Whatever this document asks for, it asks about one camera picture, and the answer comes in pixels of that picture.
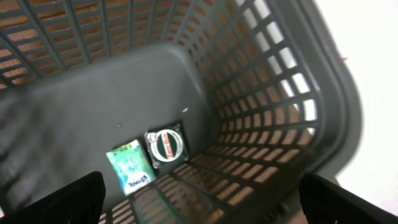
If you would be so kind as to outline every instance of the black square package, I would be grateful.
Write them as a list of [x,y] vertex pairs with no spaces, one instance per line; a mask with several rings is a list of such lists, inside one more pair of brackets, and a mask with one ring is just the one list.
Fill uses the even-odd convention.
[[144,137],[155,169],[189,159],[179,123],[149,131]]

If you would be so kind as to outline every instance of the laundry basket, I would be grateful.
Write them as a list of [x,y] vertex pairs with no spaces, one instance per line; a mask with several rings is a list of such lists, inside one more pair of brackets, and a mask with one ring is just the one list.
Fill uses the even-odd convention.
[[[359,141],[311,0],[0,0],[0,28],[6,214],[97,170],[100,223],[284,222]],[[177,120],[190,160],[124,197],[106,152]]]

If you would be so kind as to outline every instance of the plastic basket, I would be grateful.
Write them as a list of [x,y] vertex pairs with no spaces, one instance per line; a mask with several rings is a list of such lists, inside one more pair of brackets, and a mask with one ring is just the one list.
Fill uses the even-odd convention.
[[[6,213],[98,170],[100,223],[283,222],[359,140],[311,0],[1,0],[0,28]],[[190,161],[124,198],[105,152],[178,119]]]

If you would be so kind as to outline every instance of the small package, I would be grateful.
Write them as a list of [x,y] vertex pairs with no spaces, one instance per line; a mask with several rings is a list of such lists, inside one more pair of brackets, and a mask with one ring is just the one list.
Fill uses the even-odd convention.
[[152,167],[138,140],[106,153],[116,171],[125,195],[129,195],[155,180]]
[[144,135],[152,166],[162,166],[188,160],[188,151],[184,143],[181,125],[175,124],[149,131]]

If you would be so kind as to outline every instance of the basket bottom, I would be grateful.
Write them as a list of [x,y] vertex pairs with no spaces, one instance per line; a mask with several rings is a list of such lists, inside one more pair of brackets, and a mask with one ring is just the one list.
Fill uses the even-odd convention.
[[123,193],[106,152],[178,119],[191,155],[211,144],[220,123],[202,85],[188,55],[162,44],[11,92],[0,103],[9,152],[3,181],[19,177],[8,201],[34,202],[97,170],[106,186],[104,209],[115,205]]

